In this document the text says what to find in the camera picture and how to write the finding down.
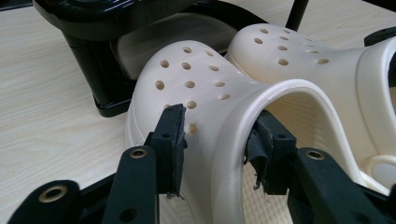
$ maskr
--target light wood surface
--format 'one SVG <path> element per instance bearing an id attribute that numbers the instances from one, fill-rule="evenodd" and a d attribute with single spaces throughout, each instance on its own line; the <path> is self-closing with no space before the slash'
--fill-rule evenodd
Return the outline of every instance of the light wood surface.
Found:
<path id="1" fill-rule="evenodd" d="M 291 0 L 230 0 L 286 24 Z M 396 25 L 396 14 L 360 0 L 312 0 L 300 32 L 336 48 Z M 72 179 L 83 189 L 116 171 L 125 114 L 102 118 L 59 30 L 33 7 L 0 13 L 0 223 L 34 189 Z"/>

